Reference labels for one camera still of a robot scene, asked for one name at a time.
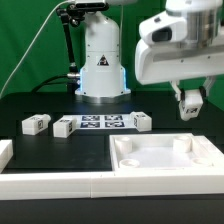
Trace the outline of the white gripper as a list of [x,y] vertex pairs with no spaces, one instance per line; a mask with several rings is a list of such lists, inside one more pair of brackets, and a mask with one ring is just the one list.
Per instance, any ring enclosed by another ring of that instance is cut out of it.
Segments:
[[150,47],[140,40],[135,52],[135,75],[142,85],[170,82],[177,101],[185,99],[185,91],[179,88],[180,80],[206,77],[199,87],[206,98],[216,82],[217,75],[224,74],[224,43],[213,43],[203,49],[181,49],[175,45]]

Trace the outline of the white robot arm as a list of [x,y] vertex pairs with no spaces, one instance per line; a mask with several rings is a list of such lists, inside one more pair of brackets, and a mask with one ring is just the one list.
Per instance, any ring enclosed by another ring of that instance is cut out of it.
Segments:
[[[119,28],[98,3],[136,0],[78,0],[86,10],[86,61],[76,93],[109,102],[130,93],[119,59]],[[224,74],[223,0],[166,0],[165,10],[139,25],[135,77],[142,85]]]

